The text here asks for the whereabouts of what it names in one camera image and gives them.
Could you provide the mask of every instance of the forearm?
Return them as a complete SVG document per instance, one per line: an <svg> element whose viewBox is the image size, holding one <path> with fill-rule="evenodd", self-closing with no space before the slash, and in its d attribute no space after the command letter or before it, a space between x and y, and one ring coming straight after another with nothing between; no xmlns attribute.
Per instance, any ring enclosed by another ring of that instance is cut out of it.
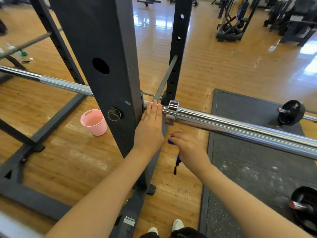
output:
<svg viewBox="0 0 317 238"><path fill-rule="evenodd" d="M211 165L206 172L198 176L231 212L247 237L311 238L298 226L228 179L214 166Z"/></svg>
<svg viewBox="0 0 317 238"><path fill-rule="evenodd" d="M123 163L59 220L46 237L108 237L126 196L149 160L147 155L133 149Z"/></svg>

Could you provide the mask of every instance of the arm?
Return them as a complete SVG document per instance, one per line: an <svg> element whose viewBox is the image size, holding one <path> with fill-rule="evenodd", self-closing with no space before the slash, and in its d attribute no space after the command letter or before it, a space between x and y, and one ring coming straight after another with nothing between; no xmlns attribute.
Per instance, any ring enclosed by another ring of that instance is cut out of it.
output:
<svg viewBox="0 0 317 238"><path fill-rule="evenodd" d="M126 196L164 141L162 106L149 102L135 130L133 149L111 174L80 200L46 238L108 237Z"/></svg>
<svg viewBox="0 0 317 238"><path fill-rule="evenodd" d="M311 238L308 233L221 173L210 163L202 145L190 135L185 132L173 132L169 139L179 147L182 162L225 205L247 237Z"/></svg>

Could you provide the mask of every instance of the black rubber mat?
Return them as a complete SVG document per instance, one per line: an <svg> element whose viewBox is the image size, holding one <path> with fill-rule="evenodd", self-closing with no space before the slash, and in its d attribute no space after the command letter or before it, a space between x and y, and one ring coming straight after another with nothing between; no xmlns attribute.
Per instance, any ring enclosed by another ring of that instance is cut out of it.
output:
<svg viewBox="0 0 317 238"><path fill-rule="evenodd" d="M280 104L215 89L212 114L304 135L299 123L277 125ZM300 186L317 188L314 161L261 145L210 134L208 155L228 178L292 221L288 199ZM246 237L232 215L204 188L200 232L208 237Z"/></svg>

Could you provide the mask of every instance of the adjustment hole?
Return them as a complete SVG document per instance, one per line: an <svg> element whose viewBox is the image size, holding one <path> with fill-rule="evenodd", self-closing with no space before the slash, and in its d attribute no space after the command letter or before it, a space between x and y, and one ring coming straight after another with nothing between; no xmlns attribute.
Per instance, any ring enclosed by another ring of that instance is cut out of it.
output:
<svg viewBox="0 0 317 238"><path fill-rule="evenodd" d="M101 58L93 59L93 67L102 74L108 74L110 72L108 64Z"/></svg>

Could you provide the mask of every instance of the shoe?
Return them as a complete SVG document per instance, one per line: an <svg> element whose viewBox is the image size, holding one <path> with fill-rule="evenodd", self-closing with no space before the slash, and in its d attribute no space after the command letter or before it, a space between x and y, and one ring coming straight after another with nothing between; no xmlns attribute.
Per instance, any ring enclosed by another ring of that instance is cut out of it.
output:
<svg viewBox="0 0 317 238"><path fill-rule="evenodd" d="M157 228L155 228L155 227L149 228L149 230L147 232L148 233L149 232L155 232L157 235L159 235L159 232L158 232Z"/></svg>
<svg viewBox="0 0 317 238"><path fill-rule="evenodd" d="M173 226L172 226L172 232L175 230L179 230L181 228L184 228L183 222L179 219L174 220Z"/></svg>

